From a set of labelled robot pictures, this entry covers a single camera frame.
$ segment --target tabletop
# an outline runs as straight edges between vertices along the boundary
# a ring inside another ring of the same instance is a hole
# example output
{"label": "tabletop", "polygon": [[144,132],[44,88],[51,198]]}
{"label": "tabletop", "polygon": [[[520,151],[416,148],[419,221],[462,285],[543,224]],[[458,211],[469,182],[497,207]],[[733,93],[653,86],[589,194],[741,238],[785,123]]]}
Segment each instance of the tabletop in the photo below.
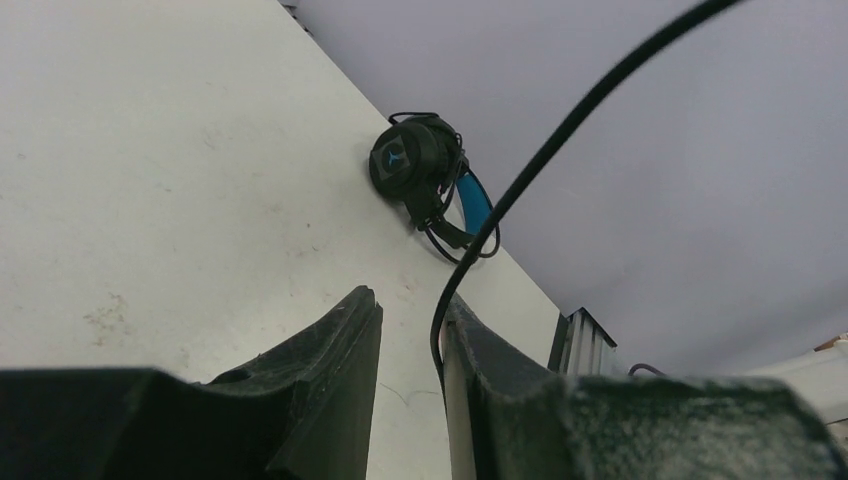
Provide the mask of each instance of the tabletop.
{"label": "tabletop", "polygon": [[[384,309],[369,477],[449,478],[428,338],[452,266],[370,184],[386,120],[285,10],[13,0],[0,18],[0,367],[205,382],[364,284]],[[559,312],[507,252],[459,292],[546,362]]]}

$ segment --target headphones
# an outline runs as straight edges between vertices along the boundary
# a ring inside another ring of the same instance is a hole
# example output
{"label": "headphones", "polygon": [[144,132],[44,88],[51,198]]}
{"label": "headphones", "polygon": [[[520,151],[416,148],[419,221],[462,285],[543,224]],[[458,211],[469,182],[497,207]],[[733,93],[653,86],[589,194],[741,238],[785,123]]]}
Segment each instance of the headphones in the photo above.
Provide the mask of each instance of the headphones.
{"label": "headphones", "polygon": [[[398,121],[397,117],[406,118]],[[392,126],[371,149],[371,182],[382,197],[402,201],[415,228],[427,234],[442,256],[459,263],[435,237],[451,248],[468,248],[492,211],[489,196],[468,166],[462,135],[435,113],[395,113],[389,123]],[[465,230],[444,217],[454,191],[459,193]],[[492,257],[499,248],[500,228],[496,227],[495,247],[479,257]]]}

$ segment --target headphone cable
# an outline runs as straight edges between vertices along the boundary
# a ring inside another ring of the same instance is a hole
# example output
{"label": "headphone cable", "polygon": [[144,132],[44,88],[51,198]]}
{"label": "headphone cable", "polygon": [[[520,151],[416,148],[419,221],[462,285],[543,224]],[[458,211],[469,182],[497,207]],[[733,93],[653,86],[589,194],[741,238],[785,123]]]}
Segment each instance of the headphone cable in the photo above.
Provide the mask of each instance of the headphone cable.
{"label": "headphone cable", "polygon": [[474,241],[466,250],[462,259],[454,269],[450,279],[448,279],[442,295],[439,297],[439,302],[436,305],[436,312],[433,315],[433,323],[430,326],[430,353],[433,356],[433,363],[436,366],[436,372],[439,375],[439,383],[442,387],[442,395],[445,392],[445,376],[444,363],[439,352],[439,334],[442,329],[442,324],[445,319],[445,314],[448,311],[450,301],[456,293],[459,283],[462,281],[468,269],[477,260],[483,246],[486,243],[488,236],[497,227],[504,215],[509,211],[512,205],[518,200],[518,197],[527,189],[530,182],[536,178],[539,172],[545,168],[545,165],[551,161],[553,156],[562,148],[563,144],[571,138],[578,127],[586,120],[586,118],[603,102],[603,100],[612,93],[624,80],[626,80],[639,67],[648,62],[657,53],[665,49],[675,40],[682,37],[689,31],[698,27],[707,20],[722,13],[734,5],[741,3],[744,0],[705,0],[698,5],[692,7],[689,11],[683,13],[665,27],[654,33],[641,45],[631,51],[617,65],[615,65],[603,78],[601,78],[595,86],[580,100],[580,102],[571,110],[568,116],[554,130],[553,134],[545,141],[542,147],[533,155],[533,158],[527,163],[518,177],[507,188],[506,193],[498,201],[498,204],[492,209],[492,212],[483,222],[480,232],[474,237]]}

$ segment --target gray wall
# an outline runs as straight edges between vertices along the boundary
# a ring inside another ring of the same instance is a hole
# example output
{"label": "gray wall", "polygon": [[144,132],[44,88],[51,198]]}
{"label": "gray wall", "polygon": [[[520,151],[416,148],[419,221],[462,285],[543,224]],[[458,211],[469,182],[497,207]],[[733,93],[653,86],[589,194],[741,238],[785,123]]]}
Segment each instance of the gray wall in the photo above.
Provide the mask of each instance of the gray wall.
{"label": "gray wall", "polygon": [[[613,62],[691,0],[301,0],[384,113],[435,110],[499,197]],[[848,329],[848,2],[753,0],[629,80],[505,244],[626,362],[730,372]]]}

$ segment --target white table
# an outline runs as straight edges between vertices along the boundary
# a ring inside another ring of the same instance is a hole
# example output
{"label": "white table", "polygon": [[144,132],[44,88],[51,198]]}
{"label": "white table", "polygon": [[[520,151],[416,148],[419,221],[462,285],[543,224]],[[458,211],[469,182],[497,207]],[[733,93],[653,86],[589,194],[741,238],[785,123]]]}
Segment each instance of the white table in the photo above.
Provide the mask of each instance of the white table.
{"label": "white table", "polygon": [[[385,310],[369,477],[448,478],[428,332],[452,267],[370,184],[386,121],[279,4],[0,18],[0,367],[208,381],[365,284]],[[460,293],[547,360],[557,309],[506,252]]]}

